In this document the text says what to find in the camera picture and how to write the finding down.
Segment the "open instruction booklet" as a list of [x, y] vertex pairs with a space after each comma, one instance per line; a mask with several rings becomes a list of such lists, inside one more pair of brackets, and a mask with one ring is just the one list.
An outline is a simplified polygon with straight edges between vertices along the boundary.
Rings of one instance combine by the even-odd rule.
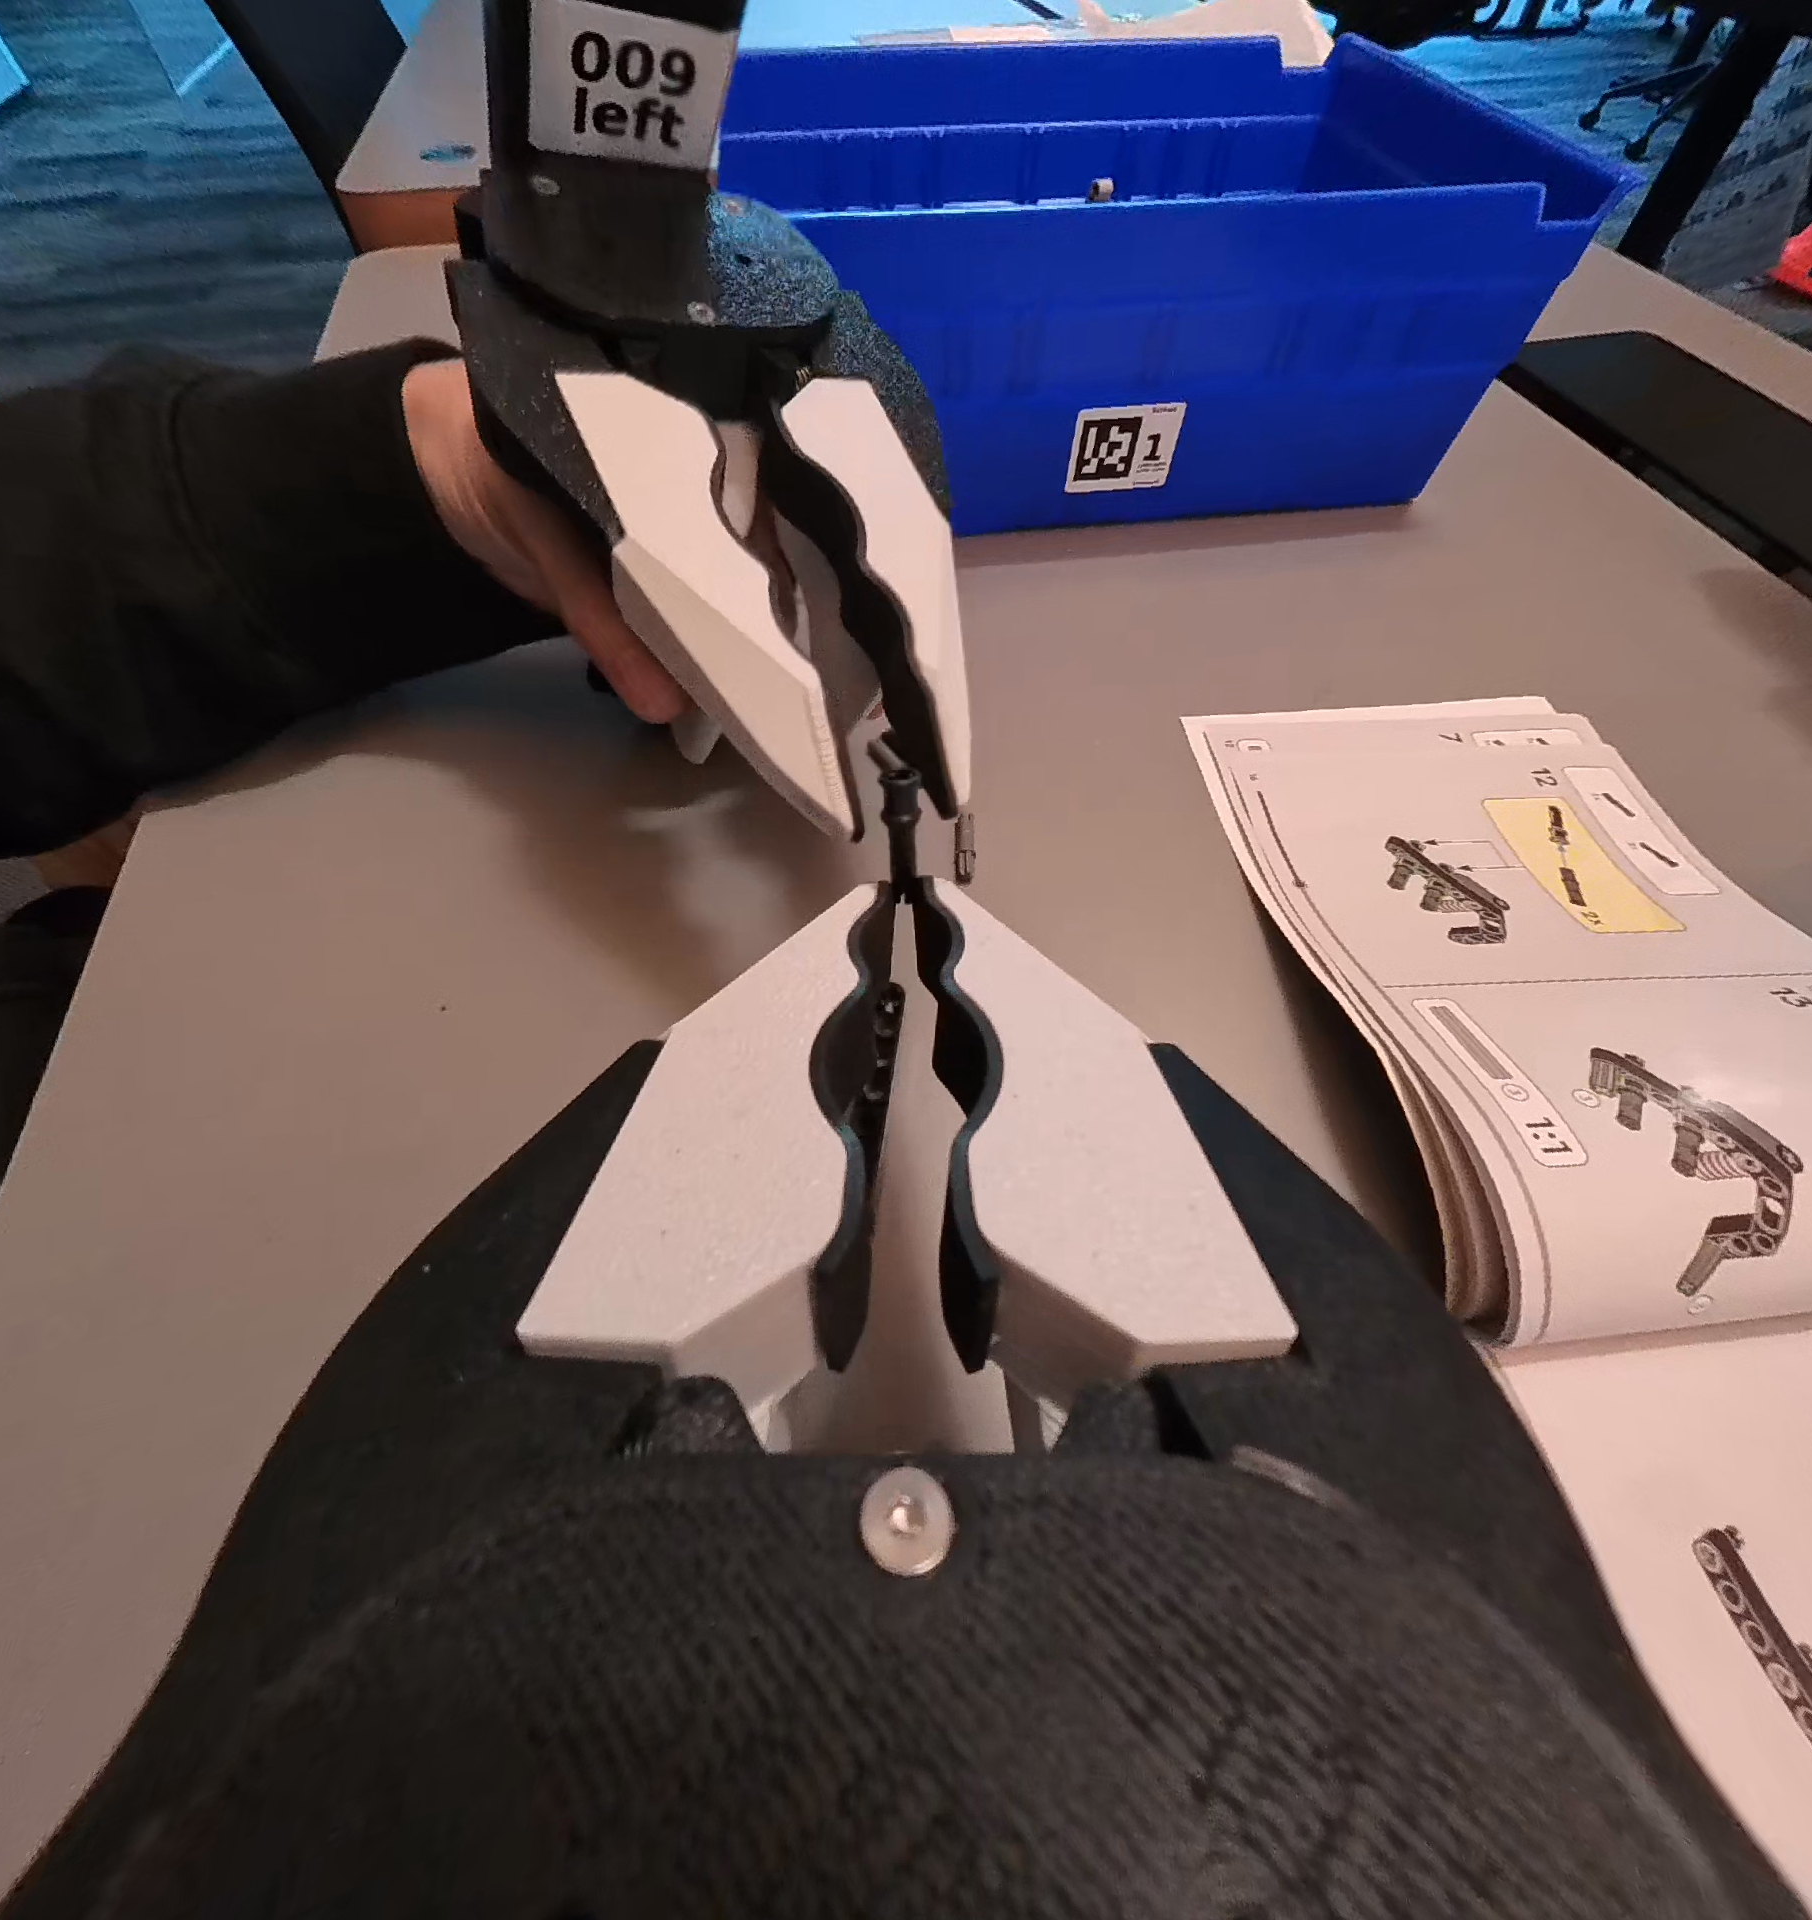
[[1396, 1082], [1446, 1307], [1812, 1918], [1812, 938], [1542, 698], [1182, 732]]

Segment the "person's left hand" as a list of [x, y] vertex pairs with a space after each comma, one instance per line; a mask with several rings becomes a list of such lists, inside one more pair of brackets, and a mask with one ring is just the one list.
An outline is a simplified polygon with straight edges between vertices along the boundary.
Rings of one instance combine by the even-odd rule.
[[404, 373], [404, 433], [446, 533], [507, 595], [538, 605], [649, 724], [688, 715], [677, 676], [632, 635], [609, 561], [579, 524], [512, 481], [479, 440], [468, 373], [432, 359]]

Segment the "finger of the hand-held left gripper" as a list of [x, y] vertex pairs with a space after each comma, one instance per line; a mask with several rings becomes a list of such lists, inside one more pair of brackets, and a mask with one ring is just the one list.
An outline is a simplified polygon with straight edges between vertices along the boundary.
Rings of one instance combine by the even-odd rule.
[[971, 805], [971, 676], [955, 544], [877, 389], [810, 378], [770, 415], [770, 508], [843, 747], [882, 705], [934, 805]]
[[609, 495], [626, 627], [774, 791], [814, 831], [861, 840], [823, 678], [784, 635], [766, 561], [722, 510], [716, 425], [632, 373], [559, 373], [559, 404]]

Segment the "black toy pin connector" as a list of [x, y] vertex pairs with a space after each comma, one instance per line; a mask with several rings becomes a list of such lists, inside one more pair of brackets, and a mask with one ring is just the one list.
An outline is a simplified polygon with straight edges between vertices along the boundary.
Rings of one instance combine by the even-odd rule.
[[888, 840], [888, 890], [907, 902], [918, 890], [918, 770], [907, 762], [903, 744], [888, 732], [869, 737], [869, 762], [877, 770], [877, 826]]

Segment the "black flat panel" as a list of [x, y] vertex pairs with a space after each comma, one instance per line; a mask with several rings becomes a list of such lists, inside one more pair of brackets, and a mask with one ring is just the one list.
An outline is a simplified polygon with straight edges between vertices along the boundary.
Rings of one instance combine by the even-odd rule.
[[1501, 379], [1812, 596], [1812, 423], [1651, 333], [1522, 343]]

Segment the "beige table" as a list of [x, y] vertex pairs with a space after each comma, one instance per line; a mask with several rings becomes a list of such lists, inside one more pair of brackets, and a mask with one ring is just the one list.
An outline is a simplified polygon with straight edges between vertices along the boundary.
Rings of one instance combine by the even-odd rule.
[[337, 172], [352, 249], [453, 245], [453, 208], [474, 192], [484, 161], [484, 11], [433, 0]]

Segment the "black office chair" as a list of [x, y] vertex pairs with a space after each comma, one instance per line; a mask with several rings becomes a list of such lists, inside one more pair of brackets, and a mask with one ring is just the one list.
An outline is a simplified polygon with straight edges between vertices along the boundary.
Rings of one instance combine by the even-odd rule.
[[1611, 132], [1628, 164], [1651, 164], [1678, 138], [1736, 41], [1736, 16], [1686, 0], [1598, 7], [1651, 32], [1651, 55], [1609, 78], [1578, 115], [1583, 138]]

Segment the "blue plastic bin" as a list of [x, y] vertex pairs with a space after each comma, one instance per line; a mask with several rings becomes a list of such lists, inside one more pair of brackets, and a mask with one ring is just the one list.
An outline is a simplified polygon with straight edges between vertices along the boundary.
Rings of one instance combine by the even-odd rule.
[[722, 187], [918, 373], [953, 531], [1396, 508], [1628, 170], [1346, 38], [754, 52]]

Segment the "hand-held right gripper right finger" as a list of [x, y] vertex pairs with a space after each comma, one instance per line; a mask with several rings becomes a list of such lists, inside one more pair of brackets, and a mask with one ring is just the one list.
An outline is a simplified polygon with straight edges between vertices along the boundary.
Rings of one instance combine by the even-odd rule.
[[955, 882], [918, 882], [914, 949], [962, 1106], [942, 1323], [966, 1373], [1003, 1366], [1013, 1448], [1045, 1455], [1086, 1385], [1290, 1356], [1302, 1328], [1146, 1031]]

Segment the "black toy beam with holes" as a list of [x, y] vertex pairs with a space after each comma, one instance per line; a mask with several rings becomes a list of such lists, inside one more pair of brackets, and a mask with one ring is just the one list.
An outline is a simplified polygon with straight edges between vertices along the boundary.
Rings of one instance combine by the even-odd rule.
[[907, 1025], [907, 989], [893, 979], [895, 890], [877, 882], [874, 907], [854, 929], [854, 962], [861, 965], [855, 1012], [847, 1014], [843, 1082], [847, 1133], [861, 1148], [865, 1193], [877, 1193], [882, 1133], [893, 1106], [895, 1044]]

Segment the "grey desk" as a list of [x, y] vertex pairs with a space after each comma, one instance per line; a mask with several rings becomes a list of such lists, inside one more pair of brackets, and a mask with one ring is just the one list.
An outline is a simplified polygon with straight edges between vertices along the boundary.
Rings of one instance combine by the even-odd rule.
[[[1182, 715], [1542, 694], [1812, 932], [1812, 596], [1504, 385], [1410, 508], [997, 533], [955, 573], [981, 907], [1428, 1280], [1402, 1106], [1263, 929]], [[0, 1196], [0, 1902], [391, 1273], [869, 872], [553, 645], [143, 816]]]

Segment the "person's left forearm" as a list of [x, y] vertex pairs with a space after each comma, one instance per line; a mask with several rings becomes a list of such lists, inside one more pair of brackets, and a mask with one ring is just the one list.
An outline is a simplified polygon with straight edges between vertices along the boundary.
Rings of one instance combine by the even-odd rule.
[[440, 521], [404, 341], [297, 373], [119, 352], [0, 398], [0, 857], [391, 686], [559, 639]]

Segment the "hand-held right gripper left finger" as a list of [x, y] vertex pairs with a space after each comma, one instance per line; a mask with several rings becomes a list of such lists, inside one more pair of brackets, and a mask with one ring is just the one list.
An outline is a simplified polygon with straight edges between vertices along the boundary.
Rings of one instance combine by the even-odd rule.
[[874, 890], [668, 1029], [522, 1307], [527, 1356], [724, 1382], [766, 1448], [804, 1447], [869, 1319], [877, 1193], [847, 1133], [843, 1044]]

